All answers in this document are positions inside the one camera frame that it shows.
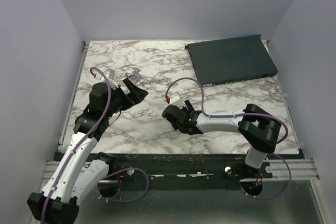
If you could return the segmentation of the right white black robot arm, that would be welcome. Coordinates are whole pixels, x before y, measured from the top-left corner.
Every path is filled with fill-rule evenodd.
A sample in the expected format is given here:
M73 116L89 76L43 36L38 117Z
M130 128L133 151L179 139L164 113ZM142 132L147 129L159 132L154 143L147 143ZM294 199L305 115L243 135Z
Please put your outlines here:
M275 151L281 128L277 118L255 104L248 104L242 112L206 116L202 111L196 111L187 100L183 105L169 104L162 117L183 134L240 133L250 144L241 165L242 173L249 178L259 174L266 156Z

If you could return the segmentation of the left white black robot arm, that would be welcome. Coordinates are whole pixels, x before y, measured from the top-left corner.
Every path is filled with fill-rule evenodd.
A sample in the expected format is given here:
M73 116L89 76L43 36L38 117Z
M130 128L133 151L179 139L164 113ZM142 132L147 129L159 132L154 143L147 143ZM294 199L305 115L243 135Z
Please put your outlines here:
M129 79L123 83L129 89L124 93L113 81L92 86L89 103L76 118L70 144L54 174L39 193L31 193L27 204L36 220L41 223L74 223L79 205L102 178L116 175L114 156L100 153L91 167L81 172L83 165L109 126L109 118L118 112L141 103L148 92L138 88Z

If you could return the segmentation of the dark green flat electronics box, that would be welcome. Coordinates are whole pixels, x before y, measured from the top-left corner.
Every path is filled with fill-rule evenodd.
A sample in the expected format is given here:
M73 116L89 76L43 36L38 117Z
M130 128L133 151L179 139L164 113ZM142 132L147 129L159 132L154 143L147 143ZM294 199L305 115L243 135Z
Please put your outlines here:
M278 69L261 35L185 45L196 78L203 86L273 77Z

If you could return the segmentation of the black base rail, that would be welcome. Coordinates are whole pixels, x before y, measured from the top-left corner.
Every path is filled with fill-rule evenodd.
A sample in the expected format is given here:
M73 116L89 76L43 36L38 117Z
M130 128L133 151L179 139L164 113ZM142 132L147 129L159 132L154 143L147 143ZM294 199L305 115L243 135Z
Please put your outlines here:
M256 170L245 165L240 154L91 154L106 161L109 174L98 186L105 196L118 191L148 190L239 190L240 182L272 178L270 164Z

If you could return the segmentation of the aluminium extrusion rail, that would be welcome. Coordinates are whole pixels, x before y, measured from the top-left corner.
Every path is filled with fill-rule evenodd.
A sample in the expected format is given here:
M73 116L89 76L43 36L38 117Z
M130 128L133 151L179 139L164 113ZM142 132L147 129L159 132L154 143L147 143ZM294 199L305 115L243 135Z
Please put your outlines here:
M266 181L289 180L289 172L286 164L279 159L269 160L270 167L272 168L272 178L266 178ZM292 180L319 180L316 165L313 159L288 159L287 165L291 171Z

